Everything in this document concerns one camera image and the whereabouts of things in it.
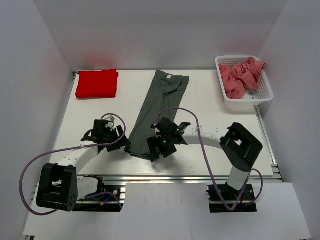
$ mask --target red folded towel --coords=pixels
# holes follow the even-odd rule
[[[83,98],[115,98],[118,75],[116,69],[103,71],[80,71],[75,96]]]
[[[260,75],[266,63],[249,57],[246,62],[238,63],[232,68],[219,64],[226,96],[229,99],[241,99],[246,89],[259,88]]]

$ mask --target table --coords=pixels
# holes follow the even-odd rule
[[[63,122],[55,142],[54,149],[78,146],[83,135],[93,128],[94,120],[105,113],[121,116],[127,126],[129,137],[140,109],[146,98],[155,70],[119,70],[116,98],[77,99],[75,96],[79,75],[74,80]],[[263,176],[272,176],[272,156],[264,141],[263,132],[255,109],[247,113],[229,111],[223,100],[217,70],[165,70],[173,75],[190,76],[188,87],[180,107],[189,109],[199,118],[200,124],[206,127],[227,128],[234,122],[244,125],[263,144],[263,150],[254,168]],[[178,111],[175,122],[195,123],[193,116]],[[132,157],[123,149],[114,152],[104,150],[92,159],[80,172],[81,175],[102,176],[208,176],[204,157],[199,145],[179,145],[177,152],[167,158],[151,163],[149,160]],[[225,153],[216,148],[206,147],[207,156],[215,176],[228,176],[231,163]],[[50,162],[68,155],[60,152],[51,156]]]

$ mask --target laundry basket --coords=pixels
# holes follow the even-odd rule
[[[228,108],[249,108],[258,106],[259,104],[270,101],[274,98],[266,73],[264,70],[261,72],[260,83],[258,90],[246,89],[244,96],[241,99],[230,99],[226,95],[224,83],[222,81],[219,64],[229,65],[233,67],[236,64],[244,63],[248,58],[254,58],[256,61],[259,59],[255,56],[239,55],[239,56],[218,56],[215,59],[215,65],[218,71],[220,85],[223,92],[224,103]]]

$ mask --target wall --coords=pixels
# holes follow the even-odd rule
[[[320,2],[288,0],[258,56],[274,100],[260,107],[281,175],[320,239]]]
[[[27,210],[18,183],[24,166],[52,149],[71,70],[32,0],[0,1],[0,233],[21,238]],[[31,194],[41,161],[24,179]]]
[[[257,55],[286,0],[34,0],[73,71],[211,69]]]

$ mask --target purple cable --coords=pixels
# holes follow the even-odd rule
[[[113,144],[116,144],[117,142],[119,142],[126,134],[126,130],[127,130],[127,127],[126,127],[126,124],[125,124],[125,121],[120,117],[118,116],[117,114],[114,114],[114,113],[107,113],[105,115],[103,115],[101,117],[101,119],[103,119],[105,116],[108,116],[108,115],[113,115],[113,116],[116,116],[118,119],[121,120],[121,122],[123,123],[123,134],[117,139],[115,140],[114,142],[110,142],[110,143],[101,143],[101,144],[90,144],[90,145],[83,145],[83,146],[74,146],[74,147],[69,147],[69,148],[63,148],[63,149],[58,149],[58,150],[53,150],[53,151],[48,151],[48,152],[45,152],[45,153],[42,153],[40,154],[39,156],[36,156],[34,159],[32,159],[25,167],[24,169],[22,170],[22,173],[21,173],[21,176],[20,176],[20,180],[19,180],[19,193],[20,193],[20,197],[21,197],[21,200],[22,200],[22,203],[23,205],[26,207],[26,209],[28,209],[28,211],[34,215],[37,215],[37,216],[46,216],[46,215],[49,215],[49,214],[52,214],[54,212],[56,212],[57,210],[52,210],[52,211],[48,211],[48,212],[37,212],[37,211],[34,211],[27,203],[26,199],[25,199],[25,195],[24,195],[24,191],[23,191],[23,180],[24,180],[24,176],[25,176],[25,173],[27,171],[27,169],[30,167],[30,165],[35,162],[36,160],[38,160],[39,158],[42,158],[46,155],[49,155],[49,154],[55,154],[55,153],[60,153],[60,152],[65,152],[65,151],[70,151],[70,150],[78,150],[78,149],[81,149],[81,148],[91,148],[91,147],[102,147],[102,146],[110,146],[110,145],[113,145]],[[115,198],[115,200],[119,202],[119,199],[113,195],[113,197]]]
[[[112,192],[109,192],[109,191],[99,192],[99,193],[94,194],[94,195],[85,196],[84,198],[85,199],[92,199],[92,198],[98,197],[100,195],[105,195],[105,194],[108,194],[108,195],[111,195],[112,197],[114,197],[114,199],[118,202],[118,204],[120,206],[120,209],[122,209],[122,205],[121,205],[119,199],[117,198],[117,196],[114,195]]]
[[[164,113],[164,112],[166,112],[166,111],[170,111],[170,110],[183,110],[183,111],[186,111],[186,112],[188,112],[188,113],[190,113],[191,115],[194,116],[195,121],[196,121],[196,126],[197,126],[197,128],[198,128],[197,131],[198,131],[199,141],[200,141],[200,145],[201,145],[201,148],[202,148],[203,157],[204,157],[206,166],[207,166],[207,168],[208,168],[210,177],[211,177],[211,179],[212,179],[214,189],[215,189],[215,191],[217,192],[217,194],[218,194],[221,202],[222,202],[223,205],[225,206],[225,208],[226,208],[227,210],[229,210],[229,211],[233,211],[233,210],[237,207],[237,205],[238,205],[238,203],[239,203],[242,195],[243,195],[244,192],[245,192],[246,185],[247,185],[247,183],[248,183],[248,181],[249,181],[250,173],[251,173],[252,171],[256,171],[256,172],[260,175],[261,188],[260,188],[260,191],[259,191],[259,194],[257,195],[257,197],[256,197],[254,200],[252,200],[251,202],[246,203],[244,206],[254,203],[254,202],[260,197],[261,192],[262,192],[262,189],[263,189],[263,178],[262,178],[261,173],[260,173],[257,169],[252,168],[252,170],[250,171],[247,179],[245,180],[245,182],[244,182],[244,184],[243,184],[243,186],[242,186],[242,188],[241,188],[241,191],[240,191],[240,194],[239,194],[238,198],[235,200],[235,204],[234,204],[232,207],[229,207],[228,204],[227,204],[227,202],[225,201],[224,197],[223,197],[222,194],[220,193],[220,190],[219,190],[218,185],[217,185],[217,183],[216,183],[214,174],[213,174],[212,171],[211,171],[211,167],[210,167],[210,164],[209,164],[209,161],[208,161],[208,157],[207,157],[207,154],[206,154],[206,150],[205,150],[205,145],[204,145],[204,142],[203,142],[202,137],[201,137],[201,132],[200,132],[200,128],[199,128],[199,127],[200,127],[200,124],[199,124],[199,120],[198,120],[197,116],[196,116],[192,111],[190,111],[190,110],[188,110],[188,109],[181,108],[181,107],[171,107],[171,108],[168,108],[168,109],[165,109],[165,110],[159,112],[158,115],[154,118],[152,124],[155,125],[156,122],[159,120],[159,116],[160,116],[162,113]]]

